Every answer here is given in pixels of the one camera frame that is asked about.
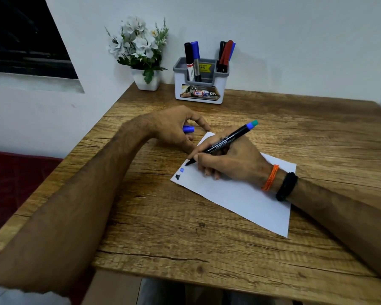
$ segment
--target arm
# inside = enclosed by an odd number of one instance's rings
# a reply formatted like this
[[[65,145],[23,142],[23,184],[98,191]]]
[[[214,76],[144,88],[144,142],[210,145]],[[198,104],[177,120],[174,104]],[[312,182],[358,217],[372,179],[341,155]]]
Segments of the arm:
[[[199,153],[235,129],[229,128],[207,138],[189,154],[188,159],[193,157],[199,170],[214,174],[216,179],[222,172],[261,187],[268,179],[272,165],[247,137],[235,141],[229,150],[225,150],[226,155]],[[285,175],[285,171],[278,171],[271,191],[279,190]],[[304,179],[298,180],[288,201],[312,216],[381,275],[381,210]]]
[[[90,264],[113,198],[142,145],[155,137],[186,150],[186,120],[205,130],[202,116],[185,106],[124,123],[109,143],[31,217],[0,254],[0,286],[63,293]]]

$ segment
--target desk organizer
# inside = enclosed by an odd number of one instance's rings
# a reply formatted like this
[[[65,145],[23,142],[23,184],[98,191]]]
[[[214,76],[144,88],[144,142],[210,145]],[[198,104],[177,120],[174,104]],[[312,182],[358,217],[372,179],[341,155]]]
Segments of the desk organizer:
[[[230,69],[228,67],[227,73],[219,73],[217,63],[218,60],[214,59],[200,59],[199,67],[202,82],[189,81],[186,58],[179,58],[173,67],[175,98],[192,102],[221,104]]]

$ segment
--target black bracelet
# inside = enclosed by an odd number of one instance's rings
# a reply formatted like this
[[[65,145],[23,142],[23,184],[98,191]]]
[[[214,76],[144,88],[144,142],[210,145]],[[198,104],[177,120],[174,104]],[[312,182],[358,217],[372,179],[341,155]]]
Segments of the black bracelet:
[[[293,172],[288,172],[285,176],[284,181],[282,182],[281,188],[278,193],[275,195],[275,198],[278,201],[284,201],[286,197],[292,193],[292,190],[295,187],[296,182],[298,181],[298,177]]]

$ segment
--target white sleeve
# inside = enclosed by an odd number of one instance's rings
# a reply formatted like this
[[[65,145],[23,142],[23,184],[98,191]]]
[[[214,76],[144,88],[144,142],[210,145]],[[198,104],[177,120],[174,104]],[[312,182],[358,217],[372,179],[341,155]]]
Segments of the white sleeve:
[[[53,292],[45,294],[0,287],[0,305],[71,305],[71,301]]]

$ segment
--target flower pot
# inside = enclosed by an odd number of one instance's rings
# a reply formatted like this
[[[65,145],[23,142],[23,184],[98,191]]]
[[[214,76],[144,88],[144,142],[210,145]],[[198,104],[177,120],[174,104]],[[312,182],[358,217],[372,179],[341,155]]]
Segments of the flower pot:
[[[147,84],[144,80],[144,76],[142,73],[144,72],[142,69],[134,69],[130,67],[131,74],[133,75],[134,82],[140,90],[144,91],[155,91],[160,86],[161,82],[161,71],[154,71],[154,76],[149,84]]]

